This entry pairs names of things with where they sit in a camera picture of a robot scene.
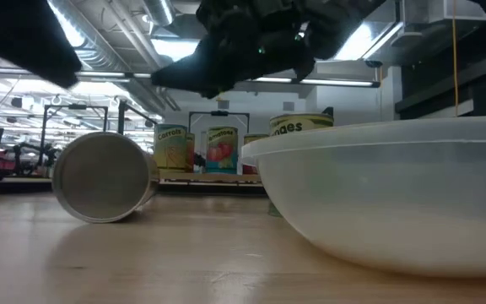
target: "metal can lying on side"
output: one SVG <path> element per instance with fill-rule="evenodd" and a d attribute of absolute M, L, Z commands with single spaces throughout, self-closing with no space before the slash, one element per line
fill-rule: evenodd
<path fill-rule="evenodd" d="M 208 130 L 206 171 L 211 173 L 237 173 L 237 128 L 212 127 Z"/>
<path fill-rule="evenodd" d="M 194 172 L 194 134 L 186 134 L 186 172 Z"/>
<path fill-rule="evenodd" d="M 161 172 L 184 172 L 186 169 L 186 127 L 174 124 L 157 125 L 153 157 Z"/>
<path fill-rule="evenodd" d="M 59 204 L 90 223 L 110 223 L 147 203 L 159 185 L 159 170 L 131 139 L 89 133 L 61 153 L 51 186 Z"/>
<path fill-rule="evenodd" d="M 249 144 L 255 140 L 269 137 L 267 134 L 247 134 L 243 137 L 243 144 Z M 254 166 L 243 165 L 243 174 L 258 174 L 258 169 Z"/>
<path fill-rule="evenodd" d="M 300 113 L 284 114 L 269 120 L 269 135 L 333 127 L 333 117 L 327 114 Z"/>

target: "yellow cable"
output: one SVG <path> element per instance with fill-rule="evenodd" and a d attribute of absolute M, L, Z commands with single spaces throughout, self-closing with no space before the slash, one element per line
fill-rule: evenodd
<path fill-rule="evenodd" d="M 456 0 L 453 0 L 453 79 L 455 81 L 455 117 L 459 116 L 459 78 L 456 58 Z"/>

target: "tomatoes can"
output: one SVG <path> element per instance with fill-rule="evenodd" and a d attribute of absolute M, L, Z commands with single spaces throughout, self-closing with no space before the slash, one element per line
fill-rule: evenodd
<path fill-rule="evenodd" d="M 237 128 L 213 127 L 208 130 L 206 171 L 212 173 L 237 173 Z"/>
<path fill-rule="evenodd" d="M 269 121 L 269 135 L 301 132 L 317 128 L 333 127 L 333 117 L 327 114 L 284 114 Z"/>
<path fill-rule="evenodd" d="M 194 134 L 186 134 L 186 172 L 194 172 Z"/>
<path fill-rule="evenodd" d="M 249 144 L 255 140 L 269 137 L 267 134 L 247 134 L 243 137 L 243 144 Z M 258 169 L 254 166 L 243 165 L 243 174 L 258 174 Z"/>
<path fill-rule="evenodd" d="M 153 158 L 161 172 L 184 172 L 186 169 L 186 127 L 158 124 L 155 128 Z"/>

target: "table surface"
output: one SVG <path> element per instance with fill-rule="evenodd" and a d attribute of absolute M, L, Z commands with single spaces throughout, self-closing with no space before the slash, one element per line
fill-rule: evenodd
<path fill-rule="evenodd" d="M 156 197 L 91 225 L 0 196 L 0 303 L 486 303 L 486 280 L 387 274 L 314 248 L 263 198 Z"/>

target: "white plastic bowl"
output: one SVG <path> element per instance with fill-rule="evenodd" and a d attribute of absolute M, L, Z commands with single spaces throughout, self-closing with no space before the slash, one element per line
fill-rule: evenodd
<path fill-rule="evenodd" d="M 411 274 L 486 276 L 486 117 L 291 133 L 243 147 L 318 247 Z"/>

